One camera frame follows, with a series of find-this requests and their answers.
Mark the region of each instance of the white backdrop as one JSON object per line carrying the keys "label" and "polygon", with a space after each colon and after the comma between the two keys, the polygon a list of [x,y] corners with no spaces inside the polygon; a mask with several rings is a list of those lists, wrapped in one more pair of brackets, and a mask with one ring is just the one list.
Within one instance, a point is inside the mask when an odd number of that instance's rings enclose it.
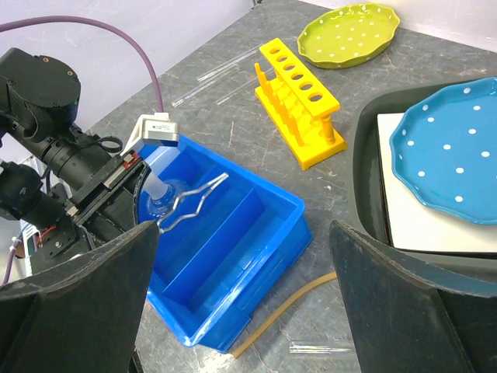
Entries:
{"label": "white backdrop", "polygon": [[[133,37],[161,75],[251,7],[252,0],[2,0],[0,23],[54,15],[97,19]],[[134,49],[95,27],[58,23],[0,33],[0,55],[10,47],[53,56],[78,73],[82,99],[77,123],[84,130],[150,82]],[[5,136],[0,158],[18,162],[27,156]]]}
{"label": "white backdrop", "polygon": [[[330,9],[360,2],[301,1]],[[381,0],[379,3],[392,7],[405,29],[497,52],[495,0]]]}

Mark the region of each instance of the tan rubber hose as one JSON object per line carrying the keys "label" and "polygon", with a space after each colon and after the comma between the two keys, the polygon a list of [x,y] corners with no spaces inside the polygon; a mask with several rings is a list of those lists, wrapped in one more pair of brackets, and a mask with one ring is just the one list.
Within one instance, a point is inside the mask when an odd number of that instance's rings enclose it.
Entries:
{"label": "tan rubber hose", "polygon": [[252,333],[244,343],[240,345],[235,351],[233,351],[233,356],[235,359],[238,359],[240,355],[242,355],[245,350],[247,350],[250,345],[257,341],[257,339],[269,328],[273,322],[278,319],[283,312],[285,312],[296,300],[298,300],[302,295],[308,293],[312,289],[316,288],[319,285],[323,285],[326,282],[333,281],[336,279],[336,272],[331,272],[330,274],[325,274],[324,276],[318,277],[315,280],[311,281],[309,284],[303,286],[302,288],[295,291],[291,297],[289,297],[280,307],[276,309],[275,312],[271,314],[271,316],[261,324],[259,328]]}

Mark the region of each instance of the plate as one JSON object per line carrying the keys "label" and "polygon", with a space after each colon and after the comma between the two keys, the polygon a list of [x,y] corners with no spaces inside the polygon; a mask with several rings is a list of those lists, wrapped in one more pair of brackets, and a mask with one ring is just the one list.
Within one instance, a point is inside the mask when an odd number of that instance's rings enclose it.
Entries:
{"label": "plate", "polygon": [[392,171],[427,207],[497,224],[497,78],[451,85],[410,107]]}
{"label": "plate", "polygon": [[384,5],[344,6],[308,24],[297,39],[298,52],[319,68],[350,68],[384,51],[400,22]]}

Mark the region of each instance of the gray marble countertop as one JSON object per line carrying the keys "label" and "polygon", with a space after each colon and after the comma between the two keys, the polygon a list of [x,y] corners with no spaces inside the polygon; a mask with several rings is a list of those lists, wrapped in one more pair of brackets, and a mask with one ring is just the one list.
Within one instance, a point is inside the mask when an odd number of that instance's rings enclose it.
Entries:
{"label": "gray marble countertop", "polygon": [[[323,12],[326,9],[296,0],[264,1],[161,76],[164,102],[170,103],[195,88],[198,75],[274,37],[297,53],[297,36]],[[305,216],[314,241],[264,298],[235,347],[298,288],[333,269],[328,227],[332,219],[349,222],[345,152],[302,172],[251,89],[221,106],[214,103],[253,78],[253,63],[262,60],[258,55],[241,63],[241,72],[181,106],[166,105],[172,119],[181,124],[183,134],[298,195],[306,203]],[[400,85],[497,70],[497,57],[491,52],[400,29],[391,46],[366,64],[338,71],[309,68],[341,103],[342,109],[334,114],[333,123],[347,138],[353,115],[368,97]],[[148,86],[93,130],[101,135],[127,138],[138,116],[154,110],[155,97]],[[204,347],[183,347],[149,303],[144,307],[137,347],[147,372],[336,372],[334,361],[289,355],[289,340],[328,338],[351,338],[336,281],[305,295],[238,360]]]}

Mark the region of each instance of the black tray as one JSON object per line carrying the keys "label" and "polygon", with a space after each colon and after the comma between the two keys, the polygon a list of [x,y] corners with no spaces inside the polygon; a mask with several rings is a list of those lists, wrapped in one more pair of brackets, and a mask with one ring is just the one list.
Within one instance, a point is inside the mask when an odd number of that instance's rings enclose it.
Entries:
{"label": "black tray", "polygon": [[[384,199],[378,144],[377,115],[404,113],[410,106],[447,85],[471,82],[497,73],[454,79],[431,85],[410,85],[386,91],[362,107],[353,122],[349,136],[347,183],[350,214],[356,229],[387,245],[391,245],[390,225]],[[497,256],[462,256],[404,251],[418,259],[461,274],[485,280],[497,280]]]}

